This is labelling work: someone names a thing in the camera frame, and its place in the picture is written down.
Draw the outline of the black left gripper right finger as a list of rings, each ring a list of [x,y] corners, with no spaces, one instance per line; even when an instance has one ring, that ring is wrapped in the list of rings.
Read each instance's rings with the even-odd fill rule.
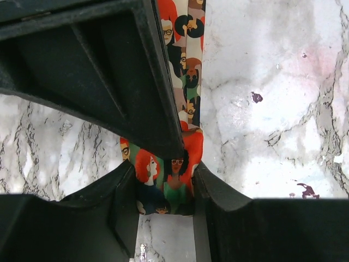
[[[348,261],[345,199],[250,199],[200,163],[197,261]]]

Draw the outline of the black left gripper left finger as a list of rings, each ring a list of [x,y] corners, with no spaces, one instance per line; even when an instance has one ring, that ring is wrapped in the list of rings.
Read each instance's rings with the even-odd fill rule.
[[[128,161],[61,201],[3,194],[1,261],[128,261],[138,222]]]

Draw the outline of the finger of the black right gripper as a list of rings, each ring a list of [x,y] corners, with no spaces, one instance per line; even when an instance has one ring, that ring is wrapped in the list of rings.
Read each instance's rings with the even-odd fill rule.
[[[156,1],[1,1],[1,94],[184,151]]]

